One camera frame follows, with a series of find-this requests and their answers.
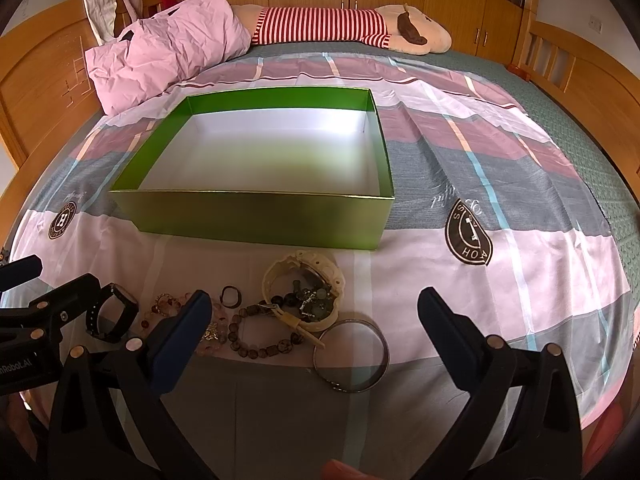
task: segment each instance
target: red and white striped fabric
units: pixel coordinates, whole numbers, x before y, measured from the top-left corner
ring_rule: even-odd
[[[385,20],[375,10],[265,7],[253,44],[296,41],[361,41],[388,48]]]

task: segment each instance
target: plush toy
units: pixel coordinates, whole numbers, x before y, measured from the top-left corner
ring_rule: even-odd
[[[439,24],[406,4],[377,9],[308,9],[231,6],[252,34],[252,44],[295,41],[361,41],[406,54],[441,54],[451,36]]]

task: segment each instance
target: open cardboard box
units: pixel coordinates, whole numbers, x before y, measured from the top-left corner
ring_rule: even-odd
[[[364,250],[394,200],[371,92],[341,87],[187,97],[111,192],[145,232]]]

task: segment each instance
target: watch strap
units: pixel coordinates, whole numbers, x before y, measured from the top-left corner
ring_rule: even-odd
[[[104,303],[111,297],[115,296],[123,305],[122,313],[118,318],[114,327],[107,333],[101,333],[98,330],[98,315]],[[100,290],[98,300],[86,312],[86,330],[96,339],[107,343],[117,343],[129,331],[133,321],[138,315],[138,303],[132,298],[128,298],[120,291],[116,283],[109,283]]]

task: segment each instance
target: embroidered badge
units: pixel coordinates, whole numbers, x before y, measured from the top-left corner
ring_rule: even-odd
[[[489,265],[494,253],[491,238],[462,200],[456,200],[444,228],[449,250],[469,265]]]
[[[78,206],[76,206],[75,202],[67,202],[62,206],[62,209],[49,226],[49,238],[55,240],[65,233],[66,228],[71,224],[71,221],[76,214],[77,208]]]

